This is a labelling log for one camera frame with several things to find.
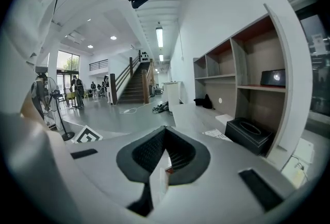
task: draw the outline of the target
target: fluorescent tube light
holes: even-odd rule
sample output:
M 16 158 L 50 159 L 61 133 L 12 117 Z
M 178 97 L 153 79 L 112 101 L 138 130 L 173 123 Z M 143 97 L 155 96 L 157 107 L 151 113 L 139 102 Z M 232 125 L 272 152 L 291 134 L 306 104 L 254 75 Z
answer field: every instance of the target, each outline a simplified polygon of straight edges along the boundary
M 158 46 L 163 47 L 163 28 L 161 27 L 156 28 L 156 35 L 158 40 Z

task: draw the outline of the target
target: electric fan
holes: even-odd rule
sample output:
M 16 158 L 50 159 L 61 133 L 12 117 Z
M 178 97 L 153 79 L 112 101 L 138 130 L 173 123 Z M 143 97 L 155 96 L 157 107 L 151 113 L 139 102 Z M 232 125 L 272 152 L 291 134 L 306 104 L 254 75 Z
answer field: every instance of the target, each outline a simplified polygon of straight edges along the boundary
M 74 134 L 74 132 L 67 132 L 67 130 L 65 129 L 65 126 L 63 124 L 61 113 L 60 113 L 59 107 L 58 107 L 59 97 L 61 97 L 61 93 L 53 78 L 48 77 L 47 80 L 48 80 L 48 82 L 47 82 L 47 85 L 45 86 L 45 91 L 44 91 L 45 101 L 51 111 L 53 111 L 53 112 L 57 111 L 58 116 L 61 121 L 62 128 L 64 130 L 64 134 L 62 135 L 62 138 L 64 141 L 68 141 L 68 140 L 72 139 L 75 134 Z

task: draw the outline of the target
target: glass door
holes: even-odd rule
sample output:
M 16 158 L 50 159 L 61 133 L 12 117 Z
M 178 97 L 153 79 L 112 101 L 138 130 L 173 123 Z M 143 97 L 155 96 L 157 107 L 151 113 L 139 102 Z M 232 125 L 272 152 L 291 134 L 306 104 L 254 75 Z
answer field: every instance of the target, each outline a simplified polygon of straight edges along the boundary
M 58 89 L 61 92 L 61 94 L 64 93 L 64 78 L 62 74 L 58 74 L 57 75 L 57 85 L 58 85 Z
M 72 77 L 71 77 L 71 75 L 63 75 L 63 76 L 64 76 L 64 90 L 65 90 L 65 93 L 67 94 L 68 92 L 70 92 L 70 85 L 71 85 Z

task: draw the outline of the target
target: black box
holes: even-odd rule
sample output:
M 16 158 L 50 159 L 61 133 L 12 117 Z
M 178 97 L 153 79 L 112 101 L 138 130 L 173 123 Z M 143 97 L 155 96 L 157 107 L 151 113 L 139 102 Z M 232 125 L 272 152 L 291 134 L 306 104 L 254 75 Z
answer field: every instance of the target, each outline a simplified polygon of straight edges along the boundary
M 285 87 L 285 70 L 263 71 L 260 85 Z
M 255 126 L 245 118 L 227 122 L 225 135 L 256 155 L 266 153 L 273 140 L 272 132 Z

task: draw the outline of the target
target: fan stand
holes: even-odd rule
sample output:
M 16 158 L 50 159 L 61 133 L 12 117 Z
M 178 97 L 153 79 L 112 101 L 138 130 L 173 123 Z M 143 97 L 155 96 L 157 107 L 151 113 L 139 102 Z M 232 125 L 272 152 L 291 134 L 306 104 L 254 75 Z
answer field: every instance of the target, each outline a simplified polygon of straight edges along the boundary
M 61 117 L 61 113 L 59 111 L 59 108 L 58 108 L 58 102 L 57 102 L 57 99 L 55 98 L 55 103 L 56 103 L 56 109 L 57 109 L 57 112 L 58 112 L 58 116 L 60 117 L 60 121 L 61 121 L 61 124 L 62 124 L 62 127 L 63 127 L 63 130 L 64 130 L 64 134 L 62 135 L 62 138 L 63 140 L 66 142 L 68 140 L 71 140 L 75 133 L 74 132 L 67 132 L 65 127 L 64 127 L 64 124 L 63 124 L 63 120 L 62 120 L 62 117 Z

